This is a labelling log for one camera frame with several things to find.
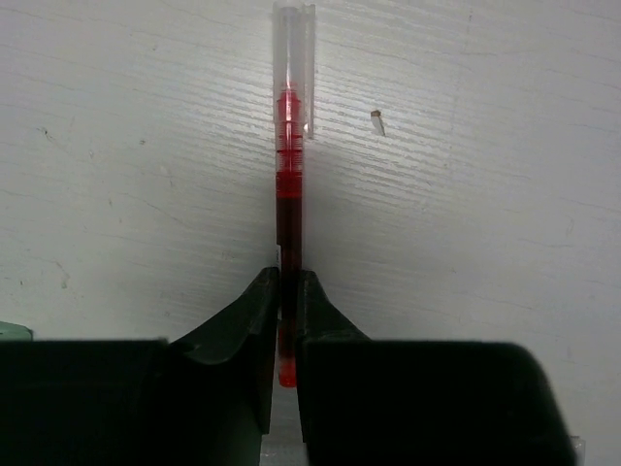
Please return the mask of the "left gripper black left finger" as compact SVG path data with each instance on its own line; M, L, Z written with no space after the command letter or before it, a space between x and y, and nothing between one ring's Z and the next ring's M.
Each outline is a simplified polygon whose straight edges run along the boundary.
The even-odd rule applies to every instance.
M1 340L5 465L256 465L271 422L279 274L183 337Z

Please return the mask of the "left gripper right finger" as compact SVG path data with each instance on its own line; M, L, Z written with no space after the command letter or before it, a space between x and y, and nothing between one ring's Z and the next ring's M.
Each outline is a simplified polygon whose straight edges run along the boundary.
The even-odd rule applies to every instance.
M313 465L573 465L536 359L510 343L374 340L304 272L297 392Z

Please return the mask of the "red pen with cap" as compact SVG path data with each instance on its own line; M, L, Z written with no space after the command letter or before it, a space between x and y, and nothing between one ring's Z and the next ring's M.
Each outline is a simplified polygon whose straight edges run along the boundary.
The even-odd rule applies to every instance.
M297 385L298 282L302 269L305 140L314 133L316 12L304 1L273 6L276 230L280 275L278 381Z

